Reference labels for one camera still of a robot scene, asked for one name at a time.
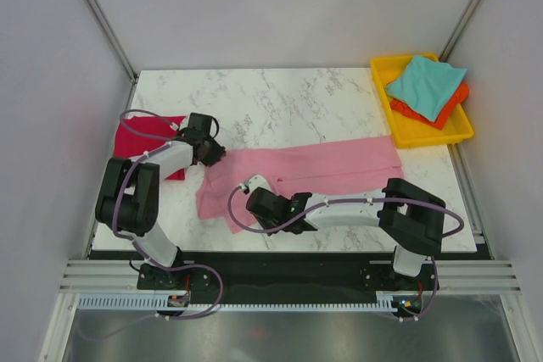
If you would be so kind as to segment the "pink t shirt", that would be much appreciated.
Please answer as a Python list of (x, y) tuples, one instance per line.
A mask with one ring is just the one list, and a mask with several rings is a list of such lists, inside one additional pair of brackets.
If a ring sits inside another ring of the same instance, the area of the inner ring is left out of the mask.
[(286, 198), (298, 192), (346, 195), (371, 192), (402, 178), (402, 163), (389, 136), (325, 142), (293, 148), (240, 149), (204, 171), (196, 193), (201, 220), (224, 218), (231, 232), (241, 231), (227, 212), (227, 199), (238, 184), (263, 176)]

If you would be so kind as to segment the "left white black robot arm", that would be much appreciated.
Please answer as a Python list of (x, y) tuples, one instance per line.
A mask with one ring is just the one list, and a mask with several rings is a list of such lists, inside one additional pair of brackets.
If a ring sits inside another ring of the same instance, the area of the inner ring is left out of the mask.
[(132, 158), (109, 159), (95, 206), (97, 222), (107, 225), (119, 239), (126, 240), (157, 269), (157, 279), (168, 288), (185, 282), (182, 250), (164, 233), (158, 223), (160, 183), (179, 170), (201, 164), (211, 167), (226, 154), (216, 140), (218, 120), (207, 114), (191, 113), (184, 123), (140, 109), (166, 123), (172, 136), (153, 135), (129, 126), (129, 109), (120, 115), (120, 126), (127, 131), (161, 144)]

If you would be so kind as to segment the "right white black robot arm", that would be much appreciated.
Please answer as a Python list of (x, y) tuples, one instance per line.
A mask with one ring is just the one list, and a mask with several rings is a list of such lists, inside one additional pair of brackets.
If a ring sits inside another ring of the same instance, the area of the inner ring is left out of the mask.
[(381, 191), (340, 196), (297, 192), (286, 198), (255, 175), (242, 191), (248, 195), (245, 208), (270, 235), (281, 225), (295, 235), (336, 226), (384, 231), (395, 241), (389, 279), (401, 289), (415, 283), (424, 260), (441, 250), (445, 202), (401, 178), (388, 179)]

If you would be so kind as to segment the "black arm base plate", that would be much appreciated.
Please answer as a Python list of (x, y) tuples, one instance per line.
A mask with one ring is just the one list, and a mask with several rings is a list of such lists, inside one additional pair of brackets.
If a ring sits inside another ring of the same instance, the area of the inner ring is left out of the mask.
[(141, 265), (140, 290), (189, 290), (191, 297), (218, 300), (264, 300), (296, 303), (370, 300), (378, 292), (431, 292), (434, 267), (420, 274), (394, 273), (391, 255), (375, 253), (236, 253), (185, 252), (182, 270)]

